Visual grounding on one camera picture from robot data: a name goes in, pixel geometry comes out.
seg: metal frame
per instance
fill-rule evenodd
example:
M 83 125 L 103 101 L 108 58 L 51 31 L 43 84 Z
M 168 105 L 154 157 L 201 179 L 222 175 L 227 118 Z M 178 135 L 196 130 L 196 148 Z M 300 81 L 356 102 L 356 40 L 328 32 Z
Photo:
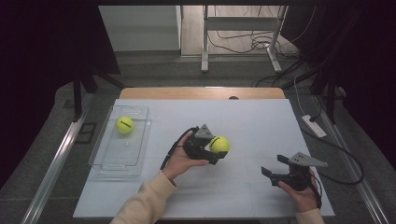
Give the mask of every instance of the metal frame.
M 317 99 L 317 97 L 314 97 L 315 102 L 317 105 L 320 105 L 320 103 Z M 338 128 L 335 124 L 332 123 L 332 121 L 327 117 L 325 112 L 320 113 L 320 117 L 323 119 L 326 127 L 328 128 L 330 132 L 330 136 L 332 137 L 332 140 L 339 146 L 345 149 L 346 151 L 350 152 L 346 142 L 344 141 L 343 136 L 340 134 L 338 131 Z M 345 153 L 340 151 L 340 156 L 344 161 L 344 164 L 346 165 L 346 168 L 349 171 L 349 174 L 351 175 L 352 179 L 358 180 L 359 176 L 361 176 L 361 171 L 358 166 L 358 164 L 348 157 Z M 388 216 L 385 214 L 384 209 L 382 208 L 381 203 L 375 196 L 375 193 L 373 189 L 370 187 L 369 183 L 367 180 L 364 178 L 357 186 L 357 190 L 361 194 L 361 197 L 363 198 L 363 201 L 365 202 L 367 209 L 369 210 L 373 221 L 376 224 L 389 224 L 389 219 Z
M 35 197 L 29 205 L 21 223 L 37 223 L 40 215 L 46 205 L 46 202 L 52 192 L 52 189 L 58 179 L 59 173 L 62 171 L 64 167 L 64 163 L 67 159 L 69 151 L 73 146 L 74 141 L 78 135 L 78 131 L 81 128 L 84 119 L 87 116 L 88 108 L 93 99 L 92 93 L 87 93 L 85 95 L 84 101 L 82 103 L 82 114 L 76 122 L 72 122 L 69 129 L 67 130 L 66 135 L 64 136 L 64 140 L 58 148 L 58 151 L 55 157 L 52 160 L 52 163 L 49 166 L 49 169 L 41 181 L 40 187 L 35 193 Z
M 275 45 L 279 36 L 288 7 L 281 6 L 277 17 L 249 18 L 249 17 L 209 17 L 208 6 L 204 6 L 204 41 L 202 46 L 201 72 L 209 70 L 209 46 L 207 43 L 208 31 L 273 31 L 271 44 L 266 46 L 268 56 L 275 72 L 282 72 L 277 60 Z

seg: wooden table edge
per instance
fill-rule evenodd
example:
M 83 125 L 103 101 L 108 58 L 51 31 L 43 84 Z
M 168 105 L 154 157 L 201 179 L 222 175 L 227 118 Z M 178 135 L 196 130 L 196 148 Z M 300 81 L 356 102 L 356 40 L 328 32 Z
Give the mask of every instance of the wooden table edge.
M 241 88 L 241 87 L 149 87 L 125 88 L 120 99 L 158 100 L 228 100 L 237 99 L 286 99 L 280 88 Z

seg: white cabinet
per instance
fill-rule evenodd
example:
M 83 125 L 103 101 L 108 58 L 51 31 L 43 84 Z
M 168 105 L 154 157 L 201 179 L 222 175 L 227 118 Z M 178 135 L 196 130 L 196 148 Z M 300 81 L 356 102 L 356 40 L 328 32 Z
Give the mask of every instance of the white cabinet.
M 114 51 L 180 49 L 180 6 L 100 6 Z

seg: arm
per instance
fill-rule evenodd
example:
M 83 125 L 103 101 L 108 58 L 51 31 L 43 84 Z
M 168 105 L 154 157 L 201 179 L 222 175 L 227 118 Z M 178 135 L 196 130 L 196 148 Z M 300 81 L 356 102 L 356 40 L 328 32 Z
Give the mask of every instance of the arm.
M 311 182 L 316 188 L 317 183 L 313 176 L 311 177 Z M 297 204 L 299 213 L 296 213 L 296 218 L 299 224 L 324 224 L 323 218 L 320 215 L 320 210 L 317 208 L 317 199 L 312 189 L 307 188 L 302 191 L 296 191 L 282 181 L 279 181 L 278 185 L 285 190 Z
M 186 134 L 179 145 L 183 146 L 190 135 L 191 133 Z M 182 147 L 177 147 L 163 170 L 142 184 L 139 192 L 125 202 L 111 224 L 155 223 L 163 214 L 166 199 L 177 189 L 174 179 L 192 166 L 207 164 L 208 161 L 190 159 Z

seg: power strip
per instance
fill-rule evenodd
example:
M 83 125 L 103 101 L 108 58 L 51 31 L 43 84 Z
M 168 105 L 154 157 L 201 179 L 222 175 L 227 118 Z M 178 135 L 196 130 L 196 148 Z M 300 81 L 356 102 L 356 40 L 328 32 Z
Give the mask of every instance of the power strip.
M 318 124 L 313 121 L 311 122 L 311 116 L 305 115 L 302 117 L 303 121 L 305 122 L 306 126 L 317 136 L 317 137 L 324 137 L 326 133 L 318 126 Z

